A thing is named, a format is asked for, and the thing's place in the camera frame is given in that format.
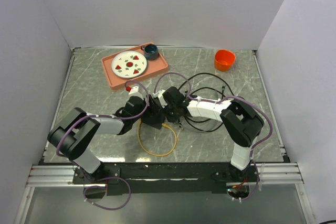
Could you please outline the black network switch box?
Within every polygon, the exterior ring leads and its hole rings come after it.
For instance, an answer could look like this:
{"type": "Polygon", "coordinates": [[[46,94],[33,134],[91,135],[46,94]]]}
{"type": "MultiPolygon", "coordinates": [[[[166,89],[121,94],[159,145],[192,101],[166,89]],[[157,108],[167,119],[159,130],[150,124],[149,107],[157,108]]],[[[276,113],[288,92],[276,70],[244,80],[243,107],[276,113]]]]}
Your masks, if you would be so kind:
{"type": "Polygon", "coordinates": [[[142,123],[160,130],[165,121],[165,115],[162,110],[151,110],[147,108],[144,114],[141,116],[142,123]]]}

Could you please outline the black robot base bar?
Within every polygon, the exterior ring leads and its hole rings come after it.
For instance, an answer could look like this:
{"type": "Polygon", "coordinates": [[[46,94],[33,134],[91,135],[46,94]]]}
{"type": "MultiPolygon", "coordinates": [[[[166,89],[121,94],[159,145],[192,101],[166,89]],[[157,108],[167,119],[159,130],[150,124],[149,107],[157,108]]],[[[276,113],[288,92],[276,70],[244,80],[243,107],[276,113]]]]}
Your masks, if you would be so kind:
{"type": "Polygon", "coordinates": [[[90,175],[75,169],[73,184],[86,187],[97,185],[108,196],[128,193],[195,193],[225,194],[227,185],[256,182],[253,163],[239,170],[229,162],[203,163],[104,163],[90,175]]]}

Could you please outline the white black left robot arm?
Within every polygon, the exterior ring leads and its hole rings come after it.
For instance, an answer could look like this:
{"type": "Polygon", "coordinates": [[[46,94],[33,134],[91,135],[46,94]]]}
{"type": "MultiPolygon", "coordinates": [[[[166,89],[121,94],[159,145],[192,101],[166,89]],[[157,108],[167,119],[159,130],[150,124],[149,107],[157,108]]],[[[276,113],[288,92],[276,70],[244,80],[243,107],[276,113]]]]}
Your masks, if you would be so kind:
{"type": "Polygon", "coordinates": [[[103,163],[88,149],[89,143],[97,134],[123,135],[132,129],[136,121],[160,129],[165,115],[152,97],[146,102],[131,96],[125,106],[113,115],[97,116],[74,108],[54,126],[47,140],[59,154],[81,167],[88,180],[98,183],[104,176],[103,163]]]}

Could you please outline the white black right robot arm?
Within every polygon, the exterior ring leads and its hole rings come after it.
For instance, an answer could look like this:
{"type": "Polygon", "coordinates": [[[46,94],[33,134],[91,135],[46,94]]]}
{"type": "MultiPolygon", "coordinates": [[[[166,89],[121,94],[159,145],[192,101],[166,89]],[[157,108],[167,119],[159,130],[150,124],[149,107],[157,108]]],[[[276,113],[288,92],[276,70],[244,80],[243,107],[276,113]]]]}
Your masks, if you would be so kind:
{"type": "Polygon", "coordinates": [[[190,116],[222,122],[234,142],[230,177],[239,182],[248,175],[252,145],[264,126],[263,119],[252,106],[239,97],[229,97],[224,101],[187,97],[176,87],[161,90],[157,94],[161,106],[166,109],[166,115],[172,120],[190,116]]]}

